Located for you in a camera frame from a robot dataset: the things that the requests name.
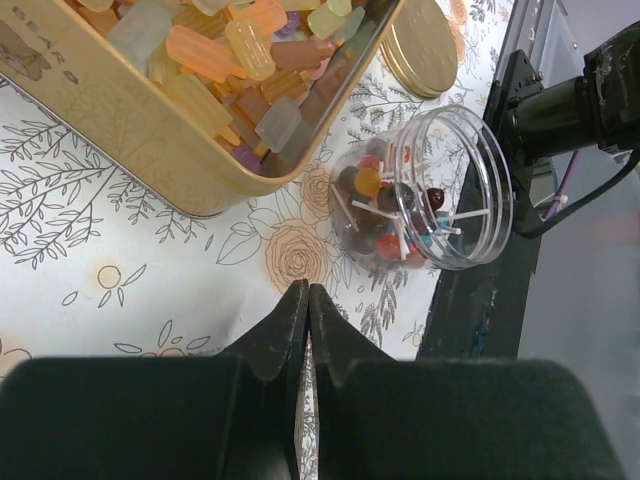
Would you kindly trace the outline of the gold jar lid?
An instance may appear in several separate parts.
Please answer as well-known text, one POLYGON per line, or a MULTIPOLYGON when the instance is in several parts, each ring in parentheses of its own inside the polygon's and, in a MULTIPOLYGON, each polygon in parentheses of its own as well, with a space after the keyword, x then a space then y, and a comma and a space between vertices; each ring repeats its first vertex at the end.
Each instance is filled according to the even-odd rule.
POLYGON ((381 48, 398 82, 415 96, 435 99, 455 82, 455 40, 435 1, 403 1, 381 48))

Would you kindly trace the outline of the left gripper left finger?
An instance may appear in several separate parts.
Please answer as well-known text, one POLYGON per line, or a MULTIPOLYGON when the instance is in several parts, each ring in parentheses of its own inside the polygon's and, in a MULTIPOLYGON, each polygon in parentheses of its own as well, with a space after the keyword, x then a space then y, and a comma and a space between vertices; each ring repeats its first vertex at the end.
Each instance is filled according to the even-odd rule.
POLYGON ((213 356, 61 357, 1 385, 5 479, 295 479, 309 284, 213 356))

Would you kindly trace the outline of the tin of popsicle candies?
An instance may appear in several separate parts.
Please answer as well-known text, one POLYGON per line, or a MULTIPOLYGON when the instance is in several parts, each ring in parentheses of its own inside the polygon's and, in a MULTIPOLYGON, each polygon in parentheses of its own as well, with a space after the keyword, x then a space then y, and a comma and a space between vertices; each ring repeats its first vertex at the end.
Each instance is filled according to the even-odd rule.
POLYGON ((293 96, 293 132, 256 167, 230 153, 246 110, 233 110, 188 70, 166 86, 147 78, 63 1, 1 5, 1 71, 94 147, 182 213, 212 217, 297 177, 397 17, 397 1, 367 1, 355 35, 308 94, 293 96))

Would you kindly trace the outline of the clear glass jar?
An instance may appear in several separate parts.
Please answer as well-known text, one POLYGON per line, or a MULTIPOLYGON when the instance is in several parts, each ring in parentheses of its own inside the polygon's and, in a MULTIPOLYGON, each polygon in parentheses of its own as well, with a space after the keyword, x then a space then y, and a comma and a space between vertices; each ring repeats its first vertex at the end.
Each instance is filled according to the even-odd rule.
POLYGON ((514 216, 507 161, 472 110, 440 107, 346 149, 331 173, 332 224, 370 272, 494 261, 514 216))

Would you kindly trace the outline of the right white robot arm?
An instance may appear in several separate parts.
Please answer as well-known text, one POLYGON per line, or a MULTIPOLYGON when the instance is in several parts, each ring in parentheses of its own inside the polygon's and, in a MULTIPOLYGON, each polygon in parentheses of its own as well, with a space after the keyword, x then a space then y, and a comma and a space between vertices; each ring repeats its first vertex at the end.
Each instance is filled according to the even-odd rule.
POLYGON ((582 74, 545 88, 523 50, 512 53, 504 76, 493 82, 484 119, 498 138, 513 180, 538 160, 597 146, 627 153, 611 179, 526 228, 516 215, 514 232, 526 239, 542 236, 598 199, 639 164, 639 25, 633 23, 584 57, 582 74))

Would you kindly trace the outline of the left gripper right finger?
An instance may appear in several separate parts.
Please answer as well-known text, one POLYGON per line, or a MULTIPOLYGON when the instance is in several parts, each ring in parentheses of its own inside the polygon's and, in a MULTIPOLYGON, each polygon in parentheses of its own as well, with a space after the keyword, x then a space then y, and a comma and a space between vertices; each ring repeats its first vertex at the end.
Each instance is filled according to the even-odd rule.
POLYGON ((621 479, 576 376, 549 361, 399 361, 309 290, 322 479, 621 479))

